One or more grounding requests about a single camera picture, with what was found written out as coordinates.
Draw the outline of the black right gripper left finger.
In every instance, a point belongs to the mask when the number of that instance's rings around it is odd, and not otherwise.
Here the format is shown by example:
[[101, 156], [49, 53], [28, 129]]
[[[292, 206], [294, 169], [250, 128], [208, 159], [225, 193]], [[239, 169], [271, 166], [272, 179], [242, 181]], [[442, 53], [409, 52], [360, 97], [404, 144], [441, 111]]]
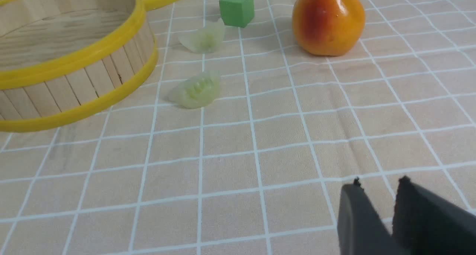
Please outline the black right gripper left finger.
[[404, 255], [364, 192], [359, 178], [341, 187], [338, 211], [341, 255]]

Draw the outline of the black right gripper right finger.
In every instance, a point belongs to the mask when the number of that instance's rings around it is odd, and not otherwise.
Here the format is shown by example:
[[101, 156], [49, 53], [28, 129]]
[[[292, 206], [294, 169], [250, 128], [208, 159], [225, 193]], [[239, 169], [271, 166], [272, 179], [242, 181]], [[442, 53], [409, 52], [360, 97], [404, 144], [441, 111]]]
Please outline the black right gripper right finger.
[[403, 176], [398, 181], [392, 237], [411, 255], [474, 255], [476, 218]]

